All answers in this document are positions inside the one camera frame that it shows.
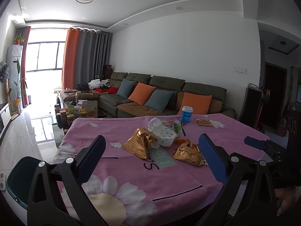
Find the vase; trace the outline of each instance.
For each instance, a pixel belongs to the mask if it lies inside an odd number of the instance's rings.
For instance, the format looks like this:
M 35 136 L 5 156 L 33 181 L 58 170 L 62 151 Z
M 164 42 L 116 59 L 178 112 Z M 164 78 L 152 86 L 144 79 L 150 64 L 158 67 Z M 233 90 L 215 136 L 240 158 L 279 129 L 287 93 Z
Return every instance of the vase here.
M 19 108 L 19 103 L 20 103 L 20 98 L 14 99 L 14 104 L 15 104 L 15 106 L 16 106 L 16 108 L 17 108 L 17 113 L 18 113 L 18 115 L 21 114 L 20 108 Z

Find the paper cup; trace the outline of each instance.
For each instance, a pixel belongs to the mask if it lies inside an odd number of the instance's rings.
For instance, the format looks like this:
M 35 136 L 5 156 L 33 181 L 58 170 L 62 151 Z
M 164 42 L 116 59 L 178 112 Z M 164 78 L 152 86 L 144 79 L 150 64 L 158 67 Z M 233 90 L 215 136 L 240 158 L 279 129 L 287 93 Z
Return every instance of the paper cup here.
M 192 112 L 193 112 L 193 108 L 192 107 L 183 106 L 181 120 L 183 122 L 185 122 L 185 123 L 189 123 L 190 122 L 190 118 L 192 116 Z

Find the window frame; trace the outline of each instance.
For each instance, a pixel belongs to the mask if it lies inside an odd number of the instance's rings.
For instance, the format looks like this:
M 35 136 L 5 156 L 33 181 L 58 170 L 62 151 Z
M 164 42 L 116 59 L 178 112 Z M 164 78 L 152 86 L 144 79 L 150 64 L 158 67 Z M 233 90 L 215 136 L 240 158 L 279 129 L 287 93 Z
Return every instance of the window frame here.
M 58 44 L 58 48 L 57 48 L 57 55 L 56 55 L 56 60 L 55 60 L 55 68 L 52 69 L 38 69 L 38 62 L 39 62 L 39 53 L 40 53 L 40 46 L 41 43 L 57 43 Z M 39 41 L 39 42 L 29 42 L 28 45 L 31 44 L 39 44 L 39 50 L 38 50 L 38 58 L 37 58 L 37 69 L 35 70 L 29 70 L 26 72 L 38 72 L 38 71 L 46 71 L 46 70 L 62 70 L 63 68 L 57 68 L 58 66 L 58 50 L 60 47 L 60 43 L 66 43 L 66 41 Z

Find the wall socket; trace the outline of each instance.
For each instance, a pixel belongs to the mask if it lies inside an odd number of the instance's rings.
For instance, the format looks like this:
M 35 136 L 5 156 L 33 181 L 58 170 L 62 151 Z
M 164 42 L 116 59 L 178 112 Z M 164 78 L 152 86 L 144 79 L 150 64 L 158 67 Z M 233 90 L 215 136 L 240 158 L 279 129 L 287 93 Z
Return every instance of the wall socket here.
M 0 190 L 5 190 L 5 173 L 0 173 Z
M 235 67 L 235 71 L 239 72 L 239 73 L 246 74 L 246 69 L 245 68 Z

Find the blue throw pillow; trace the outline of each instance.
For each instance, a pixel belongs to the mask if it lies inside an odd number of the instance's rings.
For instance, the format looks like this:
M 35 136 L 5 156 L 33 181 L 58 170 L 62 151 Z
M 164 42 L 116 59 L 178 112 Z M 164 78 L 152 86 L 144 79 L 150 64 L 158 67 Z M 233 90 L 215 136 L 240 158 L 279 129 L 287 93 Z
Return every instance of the blue throw pillow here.
M 162 112 L 172 96 L 172 92 L 156 89 L 144 106 Z
M 128 98 L 135 82 L 129 81 L 127 79 L 123 79 L 121 82 L 121 85 L 118 89 L 118 92 L 116 93 L 120 97 Z

